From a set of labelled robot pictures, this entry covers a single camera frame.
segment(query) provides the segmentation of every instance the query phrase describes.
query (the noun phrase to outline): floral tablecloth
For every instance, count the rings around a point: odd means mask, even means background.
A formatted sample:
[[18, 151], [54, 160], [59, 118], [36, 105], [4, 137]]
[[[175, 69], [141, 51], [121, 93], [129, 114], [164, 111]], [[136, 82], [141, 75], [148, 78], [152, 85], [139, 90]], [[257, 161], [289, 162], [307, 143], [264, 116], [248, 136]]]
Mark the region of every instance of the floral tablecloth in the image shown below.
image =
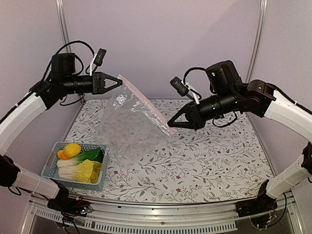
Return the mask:
[[[170, 119], [187, 100], [151, 100]], [[107, 100], [87, 101], [66, 141], [94, 143]], [[233, 119], [228, 114], [216, 124]], [[256, 195], [272, 176], [254, 130], [245, 114], [226, 128], [208, 121], [201, 130], [178, 129], [176, 139], [164, 142], [129, 167], [111, 157], [103, 191], [72, 189], [73, 193], [138, 202], [215, 202]]]

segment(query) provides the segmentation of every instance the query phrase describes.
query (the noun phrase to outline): white wall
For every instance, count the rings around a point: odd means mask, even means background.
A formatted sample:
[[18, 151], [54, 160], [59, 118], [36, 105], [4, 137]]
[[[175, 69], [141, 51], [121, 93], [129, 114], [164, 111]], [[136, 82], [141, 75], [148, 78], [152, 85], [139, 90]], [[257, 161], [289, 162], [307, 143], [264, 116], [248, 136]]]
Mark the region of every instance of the white wall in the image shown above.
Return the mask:
[[[42, 78], [52, 54], [62, 46], [55, 1], [0, 2], [0, 116]], [[31, 123], [8, 156], [40, 173], [53, 144], [61, 140], [76, 106], [54, 106]], [[0, 233], [18, 233], [29, 195], [17, 197], [0, 187]]]
[[[253, 79], [280, 87], [294, 100], [312, 109], [312, 2], [269, 1], [264, 34]], [[278, 172], [289, 166], [307, 141], [273, 121], [252, 117]], [[312, 185], [301, 182], [293, 189], [307, 233], [312, 224]]]
[[[231, 59], [245, 78], [260, 1], [67, 0], [64, 8], [71, 39], [107, 49], [99, 71], [122, 74], [149, 98], [178, 98], [169, 81], [193, 66]], [[189, 81], [210, 94], [204, 72], [190, 73]]]

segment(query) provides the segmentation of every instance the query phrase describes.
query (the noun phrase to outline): vent grille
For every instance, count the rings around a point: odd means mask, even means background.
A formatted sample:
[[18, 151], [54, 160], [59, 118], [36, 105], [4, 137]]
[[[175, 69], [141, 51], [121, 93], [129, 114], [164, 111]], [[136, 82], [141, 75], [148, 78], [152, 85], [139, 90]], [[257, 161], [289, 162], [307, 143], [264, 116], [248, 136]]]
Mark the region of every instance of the vent grille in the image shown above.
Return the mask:
[[112, 234], [216, 234], [237, 230], [235, 222], [200, 226], [194, 228], [139, 228], [122, 227], [96, 221], [86, 221], [85, 228]]
[[[37, 207], [36, 215], [47, 218], [52, 221], [61, 222], [63, 216], [55, 211], [46, 210]], [[227, 222], [222, 224], [205, 225], [198, 227], [168, 227], [168, 228], [155, 228], [155, 227], [131, 227], [122, 225], [112, 225], [98, 221], [85, 220], [84, 225], [81, 226], [89, 230], [96, 230], [98, 232], [110, 234], [217, 234], [227, 233], [237, 230], [235, 222]]]

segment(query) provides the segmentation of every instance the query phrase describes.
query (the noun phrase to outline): plastic bag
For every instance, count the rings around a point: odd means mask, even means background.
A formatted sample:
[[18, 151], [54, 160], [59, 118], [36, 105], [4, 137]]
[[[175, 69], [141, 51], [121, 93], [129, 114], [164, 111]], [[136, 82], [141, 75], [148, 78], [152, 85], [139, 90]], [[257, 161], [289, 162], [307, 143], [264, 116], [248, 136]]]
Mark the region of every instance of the plastic bag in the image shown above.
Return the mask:
[[159, 110], [127, 79], [111, 97], [95, 140], [112, 150], [121, 166], [129, 166], [176, 132]]

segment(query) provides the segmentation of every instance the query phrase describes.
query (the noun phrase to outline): basket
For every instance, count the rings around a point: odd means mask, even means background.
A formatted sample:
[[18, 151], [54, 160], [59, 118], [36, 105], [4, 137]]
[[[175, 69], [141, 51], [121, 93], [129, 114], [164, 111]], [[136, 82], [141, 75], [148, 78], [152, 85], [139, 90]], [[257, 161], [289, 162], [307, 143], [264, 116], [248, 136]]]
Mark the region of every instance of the basket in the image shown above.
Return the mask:
[[63, 150], [67, 144], [70, 142], [56, 142], [44, 164], [44, 167], [41, 171], [41, 176], [45, 178], [52, 178], [59, 183], [63, 184], [66, 188], [76, 188], [76, 189], [84, 189], [84, 190], [94, 190], [94, 191], [102, 191], [103, 190], [103, 183], [105, 178], [105, 173], [107, 169], [107, 165], [109, 163], [109, 156], [108, 156], [108, 149], [105, 145], [95, 145], [95, 144], [82, 144], [79, 143], [81, 146], [81, 152], [86, 152], [89, 150], [94, 150], [97, 148], [101, 148], [104, 153], [104, 159], [102, 162], [102, 168], [98, 176], [98, 181], [96, 184], [91, 183], [84, 183], [84, 182], [76, 182], [76, 181], [69, 181], [66, 179], [61, 179], [59, 177], [59, 169], [57, 167], [58, 158], [58, 151]]

